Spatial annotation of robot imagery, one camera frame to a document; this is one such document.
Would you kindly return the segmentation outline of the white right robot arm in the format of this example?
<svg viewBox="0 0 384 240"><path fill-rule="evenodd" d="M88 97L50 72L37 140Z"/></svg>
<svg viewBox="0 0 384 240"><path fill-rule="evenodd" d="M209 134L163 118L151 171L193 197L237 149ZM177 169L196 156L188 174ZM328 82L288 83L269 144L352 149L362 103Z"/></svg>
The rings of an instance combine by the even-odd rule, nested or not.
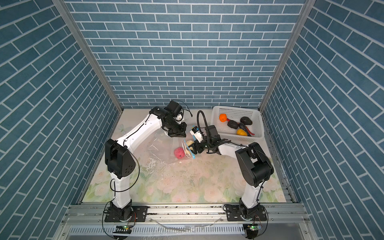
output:
<svg viewBox="0 0 384 240"><path fill-rule="evenodd" d="M239 201L238 213L244 220L251 220L256 217L258 211L263 210L260 204L261 191L264 183L274 173L274 167L258 143L245 146L223 139L211 144L206 138L187 144L187 150L193 154L200 154L207 150L209 154L237 159L242 176L247 183Z"/></svg>

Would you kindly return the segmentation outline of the clear zip top bag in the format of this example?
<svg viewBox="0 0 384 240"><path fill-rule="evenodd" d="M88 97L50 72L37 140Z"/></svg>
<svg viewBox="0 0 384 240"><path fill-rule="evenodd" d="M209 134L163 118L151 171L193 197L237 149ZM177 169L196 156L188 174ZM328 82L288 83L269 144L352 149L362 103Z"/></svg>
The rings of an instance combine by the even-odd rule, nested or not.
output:
<svg viewBox="0 0 384 240"><path fill-rule="evenodd" d="M151 160L162 164L173 164L183 160L194 160L196 155L192 153L187 146L188 138L171 138L165 131L157 130L146 140L148 144L148 153ZM177 159L174 150L182 147L186 156L183 159Z"/></svg>

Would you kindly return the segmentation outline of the pink toy fruit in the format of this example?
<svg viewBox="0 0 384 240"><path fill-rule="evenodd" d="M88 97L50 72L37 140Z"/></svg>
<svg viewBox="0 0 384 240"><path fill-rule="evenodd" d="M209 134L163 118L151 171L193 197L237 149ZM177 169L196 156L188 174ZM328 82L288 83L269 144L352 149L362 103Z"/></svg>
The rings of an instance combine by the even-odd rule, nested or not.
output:
<svg viewBox="0 0 384 240"><path fill-rule="evenodd" d="M178 147L174 150L174 155L177 159L183 159L186 154L185 154L185 151L182 147Z"/></svg>

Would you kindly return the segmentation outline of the cream toy bun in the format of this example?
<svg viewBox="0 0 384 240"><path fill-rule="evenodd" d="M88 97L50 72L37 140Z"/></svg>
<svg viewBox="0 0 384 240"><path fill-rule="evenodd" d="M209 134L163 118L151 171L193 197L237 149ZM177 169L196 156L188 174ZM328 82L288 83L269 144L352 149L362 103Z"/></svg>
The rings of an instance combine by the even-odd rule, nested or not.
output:
<svg viewBox="0 0 384 240"><path fill-rule="evenodd" d="M189 149L192 150L192 149L193 149L194 141L189 140L189 141L187 141L186 143L187 143L187 146L189 147Z"/></svg>

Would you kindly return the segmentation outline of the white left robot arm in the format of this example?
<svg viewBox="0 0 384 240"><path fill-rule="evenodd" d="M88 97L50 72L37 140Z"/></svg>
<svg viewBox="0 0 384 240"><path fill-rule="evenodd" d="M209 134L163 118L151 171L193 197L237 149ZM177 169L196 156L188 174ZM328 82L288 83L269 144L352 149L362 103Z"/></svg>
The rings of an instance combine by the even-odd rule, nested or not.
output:
<svg viewBox="0 0 384 240"><path fill-rule="evenodd" d="M186 137L187 124L183 122L184 109L171 101L168 106L154 107L148 115L124 136L107 140L105 144L105 164L111 174L111 190L114 192L112 204L119 210L126 208L131 202L130 175L135 170L137 158L134 151L150 135L162 129L171 138Z"/></svg>

